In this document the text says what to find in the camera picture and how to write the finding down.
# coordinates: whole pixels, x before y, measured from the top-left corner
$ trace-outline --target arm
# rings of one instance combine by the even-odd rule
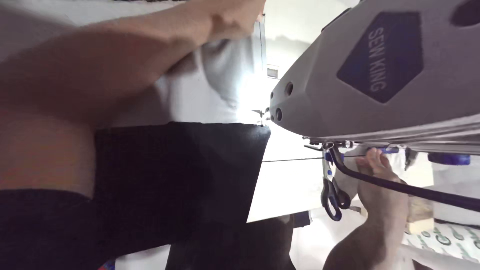
[[[252,31],[264,0],[191,0],[82,27],[0,64],[0,190],[93,195],[95,126],[205,42]]]
[[[367,152],[366,159],[357,159],[357,166],[361,173],[401,181],[388,159],[374,148]],[[407,221],[408,196],[363,181],[358,190],[368,211],[367,221],[332,249],[324,270],[384,270],[393,263]]]

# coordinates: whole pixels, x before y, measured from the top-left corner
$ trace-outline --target finger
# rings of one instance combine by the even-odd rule
[[[380,163],[383,167],[385,167],[382,163],[382,159],[380,158],[383,154],[383,151],[381,149],[377,149],[377,154],[375,157],[377,158],[378,163]]]
[[[368,150],[367,161],[370,164],[370,166],[372,167],[373,171],[382,170],[382,169],[385,168],[382,165],[382,163],[380,162],[380,158],[377,157],[377,149],[376,148],[372,148],[372,149]]]
[[[370,167],[370,164],[364,157],[355,158],[355,163],[357,164],[357,169],[360,173],[366,175],[373,175],[373,170]]]
[[[391,170],[392,169],[392,166],[390,166],[390,161],[388,160],[387,156],[385,154],[382,154],[380,155],[380,162],[382,163],[382,165]]]
[[[370,164],[368,164],[368,161],[364,157],[355,158],[355,162],[357,163],[357,166],[370,167]]]

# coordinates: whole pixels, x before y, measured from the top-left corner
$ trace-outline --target white wall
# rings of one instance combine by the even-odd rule
[[[267,64],[283,76],[323,27],[358,0],[268,0],[265,3]]]

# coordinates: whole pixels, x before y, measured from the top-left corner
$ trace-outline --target black-handled scissors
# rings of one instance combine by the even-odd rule
[[[335,177],[332,175],[333,173],[330,168],[330,164],[328,164],[326,159],[323,159],[323,171],[324,188],[322,189],[321,194],[322,207],[325,208],[325,211],[331,219],[339,221],[342,219],[342,212],[340,209],[348,209],[350,207],[351,200],[345,191],[338,188]],[[335,215],[332,213],[328,201],[330,201],[330,204],[335,210]]]

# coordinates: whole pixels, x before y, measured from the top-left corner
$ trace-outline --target screw hole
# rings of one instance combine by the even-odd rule
[[[276,109],[275,115],[276,115],[277,121],[282,121],[282,110],[280,110],[280,108]]]
[[[287,86],[285,87],[285,94],[286,94],[287,96],[290,96],[290,95],[292,94],[292,92],[293,92],[293,83],[292,83],[292,82],[289,82],[289,83],[287,84]]]
[[[450,22],[455,26],[472,26],[480,23],[480,0],[470,0],[458,6]]]

